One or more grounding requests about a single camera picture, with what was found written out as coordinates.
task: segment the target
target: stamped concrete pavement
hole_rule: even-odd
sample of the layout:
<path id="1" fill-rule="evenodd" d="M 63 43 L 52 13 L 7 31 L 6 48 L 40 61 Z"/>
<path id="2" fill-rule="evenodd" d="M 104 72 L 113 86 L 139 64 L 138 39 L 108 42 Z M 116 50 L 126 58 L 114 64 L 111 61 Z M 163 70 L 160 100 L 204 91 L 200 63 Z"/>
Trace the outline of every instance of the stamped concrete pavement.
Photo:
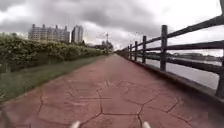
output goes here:
<path id="1" fill-rule="evenodd" d="M 206 101 L 112 55 L 4 103 L 16 128 L 223 128 Z"/>

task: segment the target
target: water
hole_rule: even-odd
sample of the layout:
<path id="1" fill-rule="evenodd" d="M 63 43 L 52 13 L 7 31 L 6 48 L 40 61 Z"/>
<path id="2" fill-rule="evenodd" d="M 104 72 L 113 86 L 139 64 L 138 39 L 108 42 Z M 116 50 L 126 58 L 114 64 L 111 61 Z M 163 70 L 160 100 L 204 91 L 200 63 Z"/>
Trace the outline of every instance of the water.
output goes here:
<path id="1" fill-rule="evenodd" d="M 221 65 L 221 63 L 219 62 L 211 62 L 211 61 L 199 61 L 199 62 Z M 146 63 L 158 68 L 160 67 L 160 62 L 156 60 L 147 59 Z M 187 79 L 200 83 L 203 86 L 209 87 L 213 90 L 217 89 L 219 80 L 219 76 L 217 74 L 171 63 L 167 63 L 166 69 L 168 72 L 172 72 L 179 76 L 185 77 Z"/>

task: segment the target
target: hedge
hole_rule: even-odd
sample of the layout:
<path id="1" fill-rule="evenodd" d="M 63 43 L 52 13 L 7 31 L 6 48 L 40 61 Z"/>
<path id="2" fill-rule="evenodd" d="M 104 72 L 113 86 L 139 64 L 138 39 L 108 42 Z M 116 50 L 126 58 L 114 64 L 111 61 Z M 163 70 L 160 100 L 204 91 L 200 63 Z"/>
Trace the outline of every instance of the hedge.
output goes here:
<path id="1" fill-rule="evenodd" d="M 10 71 L 98 56 L 104 53 L 102 50 L 82 46 L 57 42 L 36 42 L 11 35 L 0 35 L 1 68 Z"/>

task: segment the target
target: cloud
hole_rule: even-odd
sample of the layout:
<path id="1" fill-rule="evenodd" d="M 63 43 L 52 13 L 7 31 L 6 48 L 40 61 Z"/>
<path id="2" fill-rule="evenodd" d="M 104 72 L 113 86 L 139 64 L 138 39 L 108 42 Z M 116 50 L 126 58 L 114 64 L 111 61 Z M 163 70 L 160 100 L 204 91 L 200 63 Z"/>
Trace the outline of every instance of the cloud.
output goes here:
<path id="1" fill-rule="evenodd" d="M 0 1 L 0 11 L 5 11 L 8 7 L 13 5 L 21 4 L 25 2 L 25 0 L 1 0 Z"/>
<path id="2" fill-rule="evenodd" d="M 169 32 L 220 14 L 218 0 L 6 0 L 0 2 L 0 31 L 27 33 L 38 26 L 84 26 L 85 40 L 100 43 L 109 33 L 117 48 L 134 40 L 160 35 L 161 25 Z M 171 39 L 170 44 L 220 39 L 221 29 Z"/>

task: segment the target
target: high-rise building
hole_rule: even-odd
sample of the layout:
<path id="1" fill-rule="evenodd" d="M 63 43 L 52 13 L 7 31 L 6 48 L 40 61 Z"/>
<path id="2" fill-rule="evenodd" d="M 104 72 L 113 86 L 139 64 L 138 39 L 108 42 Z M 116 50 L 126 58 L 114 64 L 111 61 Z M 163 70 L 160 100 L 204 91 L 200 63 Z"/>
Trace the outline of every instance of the high-rise building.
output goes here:
<path id="1" fill-rule="evenodd" d="M 55 28 L 36 27 L 32 25 L 32 29 L 28 33 L 28 39 L 34 41 L 56 41 L 56 42 L 69 42 L 70 33 L 67 31 L 67 27 L 59 29 L 56 25 Z"/>
<path id="2" fill-rule="evenodd" d="M 72 30 L 72 43 L 81 43 L 83 41 L 83 27 L 76 25 Z"/>

